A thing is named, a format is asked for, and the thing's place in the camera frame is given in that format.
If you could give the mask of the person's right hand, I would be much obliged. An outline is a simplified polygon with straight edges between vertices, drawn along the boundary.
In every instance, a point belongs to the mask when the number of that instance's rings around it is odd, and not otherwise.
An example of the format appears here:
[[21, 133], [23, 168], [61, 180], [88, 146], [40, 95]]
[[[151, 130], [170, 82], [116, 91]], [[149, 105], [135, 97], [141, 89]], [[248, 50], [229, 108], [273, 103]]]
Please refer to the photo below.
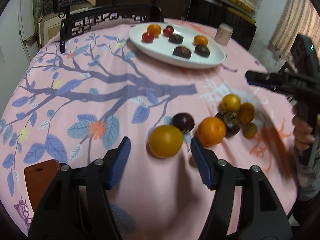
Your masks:
[[315, 142], [315, 137], [311, 134], [312, 127], [298, 116], [296, 105], [293, 106], [292, 112], [294, 114], [292, 124], [294, 126], [295, 147], [300, 151], [307, 150]]

